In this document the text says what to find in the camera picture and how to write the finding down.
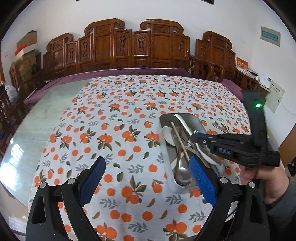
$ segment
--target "tablecloth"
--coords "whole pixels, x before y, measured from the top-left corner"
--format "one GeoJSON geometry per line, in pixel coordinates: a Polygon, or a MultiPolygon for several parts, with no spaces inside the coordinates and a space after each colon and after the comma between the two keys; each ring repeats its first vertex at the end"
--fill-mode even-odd
{"type": "MultiPolygon", "coordinates": [[[[129,75],[91,79],[72,100],[43,150],[32,184],[64,183],[106,160],[106,172],[84,212],[102,240],[177,240],[196,235],[211,212],[197,189],[176,195],[168,186],[157,132],[165,113],[192,113],[207,133],[227,122],[250,134],[242,103],[222,84],[206,80],[129,75]]],[[[240,183],[237,164],[222,160],[225,176],[240,183]]],[[[59,203],[66,231],[73,235],[59,203]]]]}

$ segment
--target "wall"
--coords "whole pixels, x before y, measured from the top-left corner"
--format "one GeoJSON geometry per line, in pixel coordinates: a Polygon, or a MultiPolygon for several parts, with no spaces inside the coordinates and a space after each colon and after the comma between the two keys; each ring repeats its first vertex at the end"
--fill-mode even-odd
{"type": "Polygon", "coordinates": [[[191,38],[193,54],[195,39],[212,30],[231,39],[233,51],[251,61],[256,28],[250,1],[215,0],[215,5],[211,5],[200,0],[150,0],[145,3],[139,0],[34,0],[21,12],[2,40],[5,79],[10,82],[9,68],[16,43],[30,30],[37,31],[39,50],[44,54],[52,38],[69,32],[77,39],[84,35],[88,24],[108,18],[120,18],[127,29],[134,31],[139,30],[140,23],[148,18],[179,22],[184,27],[184,34],[191,38]],[[248,24],[242,29],[241,22],[248,24]]]}
{"type": "Polygon", "coordinates": [[[267,105],[264,107],[267,126],[278,144],[281,144],[296,122],[296,43],[277,14],[263,1],[256,2],[257,30],[250,67],[265,73],[285,90],[275,113],[267,105]],[[280,47],[260,39],[261,26],[281,33],[280,47]]]}
{"type": "MultiPolygon", "coordinates": [[[[108,18],[122,19],[127,29],[139,30],[148,18],[179,22],[190,36],[190,52],[195,39],[212,30],[229,38],[233,51],[258,72],[273,78],[286,92],[282,102],[296,113],[293,96],[296,85],[292,71],[296,66],[296,44],[283,22],[262,0],[215,0],[211,5],[200,0],[34,0],[12,24],[1,42],[5,80],[10,83],[9,68],[16,43],[30,30],[38,32],[39,50],[44,54],[47,43],[69,32],[77,39],[91,22],[108,18]],[[260,40],[261,26],[281,32],[281,47],[260,40]]],[[[280,104],[276,113],[265,107],[266,121],[280,144],[295,124],[296,117],[280,104]]]]}

